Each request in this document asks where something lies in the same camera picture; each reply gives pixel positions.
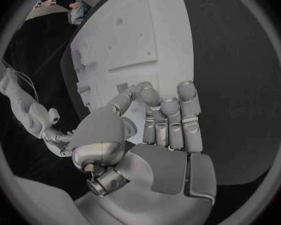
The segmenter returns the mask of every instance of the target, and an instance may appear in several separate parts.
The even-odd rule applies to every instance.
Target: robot
[[[202,154],[198,119],[201,107],[192,81],[181,82],[177,86],[178,98],[170,99],[160,98],[147,81],[130,86],[67,134],[54,128],[60,118],[58,111],[47,110],[25,92],[10,67],[2,68],[0,92],[9,98],[13,114],[30,134],[42,139],[55,155],[72,157],[74,166],[88,175],[92,199],[107,206],[111,214],[117,213],[125,224],[138,224],[136,219],[141,219],[142,224],[181,223],[179,216],[191,216],[193,224],[202,224],[211,211],[216,178],[211,159]],[[137,129],[123,115],[136,98],[146,106],[143,143],[125,153],[125,140]],[[132,194],[122,204],[125,209],[119,209],[119,205],[110,207],[114,200],[123,203],[126,195],[121,193]],[[150,212],[127,216],[129,199],[135,201],[144,193],[149,193]],[[140,198],[132,207],[137,210],[138,206],[146,206],[145,200]],[[78,203],[83,206],[84,198]],[[156,216],[175,209],[177,203],[182,209],[175,216],[171,214],[171,219],[169,215]],[[199,216],[189,212],[191,207],[200,208]]]

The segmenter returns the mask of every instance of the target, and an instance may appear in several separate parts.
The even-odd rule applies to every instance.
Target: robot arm
[[[24,128],[38,139],[43,139],[48,149],[59,157],[69,157],[67,144],[71,136],[64,135],[54,129],[60,118],[58,111],[51,108],[49,111],[38,103],[30,94],[24,91],[19,83],[18,76],[11,68],[5,68],[0,79],[0,92],[10,100],[14,116]]]

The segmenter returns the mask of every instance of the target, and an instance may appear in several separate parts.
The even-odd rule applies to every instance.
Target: black backdrop
[[[0,17],[2,16],[3,11],[7,8],[11,1],[12,0],[0,0]],[[278,14],[278,17],[281,19],[281,0],[268,0],[268,2],[271,4],[273,10]],[[35,65],[33,67],[33,71],[38,72],[37,74],[34,74],[32,70],[28,69],[26,73],[30,75],[31,78],[36,82],[36,88],[39,91],[41,102],[45,105],[48,105],[47,102],[48,100],[50,100],[50,106],[52,107],[59,103],[62,103],[63,105],[71,104],[67,100],[67,91],[63,84],[62,78],[56,77],[56,74],[58,74],[59,67],[52,66],[52,64],[57,63],[57,61],[61,57],[62,51],[65,48],[66,43],[70,38],[72,32],[74,31],[75,27],[67,24],[65,14],[55,14],[54,17],[51,17],[51,15],[49,15],[40,19],[36,19],[35,21],[31,21],[30,24],[25,24],[25,26],[25,30],[21,30],[20,33],[23,32],[25,35],[28,35],[29,26],[35,26],[35,28],[37,28],[37,30],[39,31],[39,36],[35,37],[36,40],[31,39],[31,36],[27,36],[31,39],[29,40],[29,44],[33,44],[33,46],[37,50],[34,55],[29,58],[29,61],[33,61],[32,64],[33,66]],[[25,44],[23,43],[27,42],[27,40],[14,40],[14,42],[17,45],[15,45],[15,47],[13,48],[10,47],[10,51],[8,51],[8,55],[6,56],[6,60],[10,60],[10,63],[12,63],[11,60],[13,60],[13,62],[16,60],[18,61],[18,65],[15,66],[20,66],[21,69],[24,69],[24,67],[21,66],[23,66],[27,62],[27,60],[25,60],[25,57],[17,57],[15,51],[19,49],[20,46],[25,46]],[[55,56],[52,56],[50,59],[46,60],[54,51],[56,52]],[[49,81],[51,81],[52,79],[49,77],[47,78],[48,74],[49,76],[51,76],[51,78],[55,78],[53,79],[55,81],[51,84],[49,84]],[[42,78],[46,78],[46,81],[48,81],[45,86],[40,86]],[[48,88],[55,88],[55,93],[48,96],[45,93]],[[8,106],[5,106],[6,104],[6,98],[0,96],[0,109],[2,111],[7,111]],[[64,110],[59,112],[61,114],[67,113],[67,118],[72,124],[79,122],[75,111],[70,105],[65,106],[63,108]],[[11,116],[11,114],[7,114],[6,112],[5,116],[8,118]],[[2,117],[0,117],[0,123],[1,126],[4,127],[5,124],[4,119]],[[17,137],[17,139],[19,139],[20,136],[25,134],[24,131],[21,131],[21,127],[18,126],[16,121],[11,120],[10,123],[12,123],[12,126],[17,127],[16,132],[10,128],[9,130],[5,131],[1,130],[0,133],[2,137],[4,137],[2,135],[3,133],[7,133],[8,136],[13,136],[14,138]],[[68,124],[69,122],[67,122],[66,120],[61,120],[60,128],[62,130],[67,130]],[[30,154],[38,154],[39,157],[37,159],[30,159],[29,157],[25,156],[26,160],[22,161],[21,154],[23,154],[24,152],[26,153],[28,147],[25,146],[25,151],[23,151],[24,148],[20,145],[18,145],[17,147],[12,147],[12,151],[8,150],[10,149],[10,147],[8,149],[5,147],[7,159],[10,162],[10,165],[15,174],[31,179],[36,179],[47,184],[55,185],[56,187],[60,188],[63,188],[65,185],[67,185],[67,190],[73,198],[77,198],[81,194],[83,194],[83,192],[86,190],[84,177],[82,177],[81,174],[79,174],[73,169],[69,161],[59,161],[58,159],[56,159],[56,157],[52,159],[51,155],[47,154],[48,152],[44,149],[44,146],[38,144],[38,142],[33,140],[33,138],[31,137],[27,136],[25,139],[26,140],[23,140],[22,138],[21,141],[18,140],[18,144],[25,144],[27,142],[33,143],[33,146],[29,148],[29,152]],[[60,176],[61,173],[64,173],[64,180],[55,179],[57,175]],[[233,209],[236,209],[242,202],[244,202],[247,199],[247,196],[255,190],[256,186],[258,186],[260,181],[261,179],[256,180],[255,182],[247,184],[245,186],[229,186],[219,189],[218,198],[222,197],[223,199],[222,201],[218,201],[218,204],[222,204],[223,207],[226,207],[226,213],[222,212],[220,214],[219,211],[214,210],[212,216],[214,216],[215,221],[222,220],[225,216],[229,214],[229,210],[233,211]],[[273,203],[270,205],[268,210],[265,212],[265,214],[260,218],[257,224],[264,224],[272,219],[274,221],[277,221],[277,218],[281,220],[281,191],[275,198]],[[15,222],[19,222],[19,224],[24,224],[22,218],[20,218],[17,212],[15,212],[15,210],[9,205],[8,201],[0,191],[0,224],[8,225],[14,224]]]

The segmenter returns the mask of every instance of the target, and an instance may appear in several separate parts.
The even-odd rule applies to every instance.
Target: person
[[[56,0],[56,4],[70,11],[69,22],[77,26],[81,24],[88,10],[87,4],[82,0]]]

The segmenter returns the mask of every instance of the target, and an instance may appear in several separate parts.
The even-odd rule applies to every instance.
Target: white plastic surface
[[[183,0],[109,0],[84,24],[71,43],[83,69],[78,87],[90,111],[107,104],[117,85],[149,81],[162,98],[177,97],[177,85],[193,80],[191,27]],[[140,143],[145,105],[136,100],[125,116],[137,126],[132,143]]]

